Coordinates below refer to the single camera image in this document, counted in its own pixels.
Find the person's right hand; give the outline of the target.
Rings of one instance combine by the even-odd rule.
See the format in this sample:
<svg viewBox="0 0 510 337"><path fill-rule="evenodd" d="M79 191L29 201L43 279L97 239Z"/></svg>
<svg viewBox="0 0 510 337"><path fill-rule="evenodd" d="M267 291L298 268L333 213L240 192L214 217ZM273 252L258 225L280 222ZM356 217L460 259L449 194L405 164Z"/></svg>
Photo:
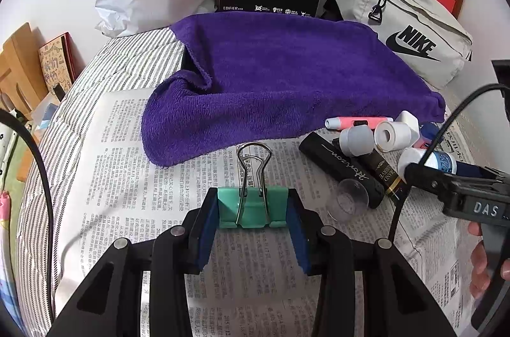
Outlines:
<svg viewBox="0 0 510 337"><path fill-rule="evenodd" d="M470 294L475 299L480 298L488 289L491 277L488 274L488 257L484 243L480 241L470 256L473 270L471 272ZM500 275L505 281L510 280L510 261L506 260L500 268Z"/></svg>

